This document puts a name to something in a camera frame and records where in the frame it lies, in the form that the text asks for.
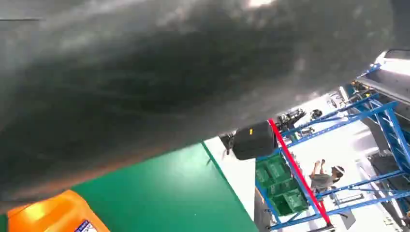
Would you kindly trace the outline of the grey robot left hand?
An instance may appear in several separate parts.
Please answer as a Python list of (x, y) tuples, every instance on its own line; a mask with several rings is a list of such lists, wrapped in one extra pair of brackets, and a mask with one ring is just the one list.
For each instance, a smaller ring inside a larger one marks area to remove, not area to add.
[(0, 31), (0, 211), (263, 121), (410, 45), (407, 0), (93, 0)]

